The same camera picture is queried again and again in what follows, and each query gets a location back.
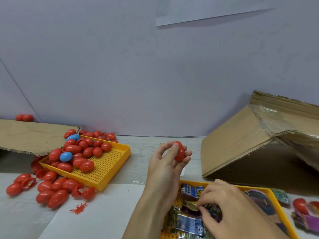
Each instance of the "blue package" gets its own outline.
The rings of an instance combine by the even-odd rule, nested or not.
[[[203,221],[201,219],[195,219],[185,215],[178,214],[176,229],[202,237]]]
[[[193,187],[186,183],[181,185],[181,198],[186,201],[197,201],[204,188],[202,186]]]

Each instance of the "blue plastic egg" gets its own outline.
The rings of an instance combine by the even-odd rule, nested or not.
[[[74,134],[69,136],[65,141],[69,140],[69,139],[74,139],[75,141],[80,139],[80,136],[78,134]]]
[[[67,161],[70,161],[73,157],[73,154],[70,153],[70,152],[64,152],[60,155],[60,160],[62,162],[67,162]]]

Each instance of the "yellow plastic tray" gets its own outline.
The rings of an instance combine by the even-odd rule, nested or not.
[[[115,175],[115,173],[120,169],[122,164],[124,164],[126,159],[131,155],[131,149],[129,145],[125,144],[109,142],[106,140],[95,138],[94,140],[108,142],[112,145],[112,149],[109,152],[104,152],[99,158],[91,157],[89,159],[92,160],[95,165],[94,169],[91,172],[83,173],[79,169],[73,168],[72,171],[68,173],[61,169],[43,163],[48,158],[48,156],[43,158],[40,161],[40,164],[49,170],[57,172],[61,176],[76,179],[86,186],[94,187],[96,190],[102,191],[109,183],[111,178]]]
[[[188,185],[192,185],[194,187],[197,186],[202,186],[202,187],[206,187],[207,185],[211,184],[211,183],[205,183],[205,182],[195,182],[195,181],[183,181],[181,180],[179,182],[179,187],[181,187],[182,183],[186,183]],[[262,192],[264,192],[267,197],[270,199],[270,201],[272,202],[276,213],[278,214],[279,219],[285,224],[285,226],[287,227],[288,230],[288,235],[291,239],[299,239],[299,237],[297,236],[295,230],[293,229],[293,226],[290,224],[286,214],[284,213],[283,209],[281,208],[279,202],[277,201],[274,193],[270,190],[270,189],[266,189],[266,188],[257,188],[257,187],[249,187],[249,186],[239,186],[237,185],[237,187],[241,190],[241,191],[245,191],[245,190],[249,190],[249,189],[255,189],[255,190],[260,190]],[[178,193],[178,197],[176,198],[174,205],[181,207],[183,204],[184,200],[180,197],[180,193]],[[165,232],[161,232],[161,239],[178,239],[179,235],[178,234],[171,234],[171,233],[165,233]]]

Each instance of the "forearm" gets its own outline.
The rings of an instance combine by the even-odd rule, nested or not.
[[[144,192],[138,201],[122,239],[158,239],[165,214],[156,195]]]

